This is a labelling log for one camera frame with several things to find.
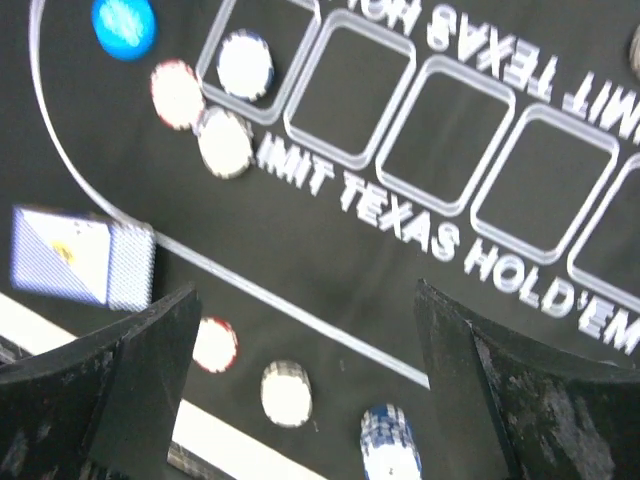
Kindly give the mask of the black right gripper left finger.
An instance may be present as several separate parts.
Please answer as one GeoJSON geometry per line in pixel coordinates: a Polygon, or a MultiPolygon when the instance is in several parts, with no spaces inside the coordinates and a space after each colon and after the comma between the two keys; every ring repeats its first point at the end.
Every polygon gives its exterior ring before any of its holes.
{"type": "Polygon", "coordinates": [[[201,318],[188,284],[1,368],[4,479],[162,479],[201,318]]]}

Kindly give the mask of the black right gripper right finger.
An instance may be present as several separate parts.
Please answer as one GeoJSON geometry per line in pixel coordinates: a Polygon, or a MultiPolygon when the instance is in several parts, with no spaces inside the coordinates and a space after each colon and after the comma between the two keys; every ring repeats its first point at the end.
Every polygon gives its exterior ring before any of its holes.
{"type": "Polygon", "coordinates": [[[530,339],[421,280],[441,479],[636,479],[639,373],[530,339]]]}

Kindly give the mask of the red poker chip stack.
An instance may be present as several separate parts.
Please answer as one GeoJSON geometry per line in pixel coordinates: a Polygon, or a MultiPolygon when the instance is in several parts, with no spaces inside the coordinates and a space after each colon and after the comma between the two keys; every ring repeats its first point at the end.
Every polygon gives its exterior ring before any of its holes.
{"type": "Polygon", "coordinates": [[[193,360],[209,373],[222,373],[235,362],[238,340],[231,325],[215,317],[203,317],[192,353],[193,360]]]}

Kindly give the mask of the blue playing card box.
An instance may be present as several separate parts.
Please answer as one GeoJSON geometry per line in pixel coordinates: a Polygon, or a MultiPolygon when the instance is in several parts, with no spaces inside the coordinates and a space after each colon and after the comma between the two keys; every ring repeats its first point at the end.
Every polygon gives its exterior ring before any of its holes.
{"type": "Polygon", "coordinates": [[[16,206],[10,281],[32,293],[139,312],[151,303],[155,250],[147,225],[16,206]]]}

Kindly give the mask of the blue poker chip stack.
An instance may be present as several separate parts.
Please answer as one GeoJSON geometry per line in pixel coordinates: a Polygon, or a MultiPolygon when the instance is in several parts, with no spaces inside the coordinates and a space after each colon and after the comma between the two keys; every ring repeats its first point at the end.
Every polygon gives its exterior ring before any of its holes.
{"type": "Polygon", "coordinates": [[[392,404],[374,406],[361,420],[360,449],[365,478],[419,480],[420,455],[404,411],[392,404]]]}

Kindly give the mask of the grey poker chip stack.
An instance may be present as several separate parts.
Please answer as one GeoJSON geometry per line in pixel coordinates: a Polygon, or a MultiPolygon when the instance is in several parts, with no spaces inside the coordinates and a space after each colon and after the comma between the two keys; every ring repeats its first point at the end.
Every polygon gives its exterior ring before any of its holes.
{"type": "Polygon", "coordinates": [[[298,428],[312,413],[312,388],[307,372],[291,360],[275,360],[263,371],[261,403],[266,417],[284,428],[298,428]]]}

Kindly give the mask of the grey 1 poker chip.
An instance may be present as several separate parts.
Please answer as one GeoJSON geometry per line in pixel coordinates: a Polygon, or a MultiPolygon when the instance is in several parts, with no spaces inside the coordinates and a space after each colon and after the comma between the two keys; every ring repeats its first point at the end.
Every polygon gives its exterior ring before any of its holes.
{"type": "Polygon", "coordinates": [[[196,133],[205,167],[221,179],[242,175],[253,158],[253,133],[247,122],[220,107],[209,108],[196,133]]]}

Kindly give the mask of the red 100 poker chip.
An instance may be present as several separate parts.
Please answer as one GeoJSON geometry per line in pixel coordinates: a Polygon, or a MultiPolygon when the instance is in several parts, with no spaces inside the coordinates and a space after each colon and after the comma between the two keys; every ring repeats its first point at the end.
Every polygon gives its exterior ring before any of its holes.
{"type": "Polygon", "coordinates": [[[198,79],[180,59],[155,66],[150,75],[150,93],[156,114],[174,130],[192,128],[206,107],[198,79]]]}

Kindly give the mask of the blue small blind button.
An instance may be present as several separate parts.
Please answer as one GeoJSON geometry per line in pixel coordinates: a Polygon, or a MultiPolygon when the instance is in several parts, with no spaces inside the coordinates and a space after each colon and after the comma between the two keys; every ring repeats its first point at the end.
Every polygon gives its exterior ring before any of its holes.
{"type": "Polygon", "coordinates": [[[96,0],[91,20],[98,42],[117,60],[137,60],[154,44],[157,23],[148,0],[96,0]]]}

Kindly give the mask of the black poker table mat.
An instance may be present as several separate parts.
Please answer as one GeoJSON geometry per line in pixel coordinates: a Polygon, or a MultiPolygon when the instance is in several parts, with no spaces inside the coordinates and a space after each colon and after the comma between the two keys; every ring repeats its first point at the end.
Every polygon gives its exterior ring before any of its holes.
{"type": "Polygon", "coordinates": [[[114,312],[15,288],[13,209],[136,221],[156,233],[154,293],[194,283],[237,333],[236,363],[195,366],[176,442],[229,479],[360,479],[363,412],[409,416],[423,475],[436,424],[414,315],[421,280],[521,335],[639,370],[635,1],[157,1],[150,54],[99,46],[88,1],[1,5],[3,334],[49,350],[114,312]],[[274,78],[227,94],[219,47],[246,29],[274,78]],[[249,168],[205,167],[201,121],[156,114],[150,75],[180,59],[204,113],[253,133],[249,168]],[[313,408],[272,423],[264,369],[291,360],[313,408]]]}

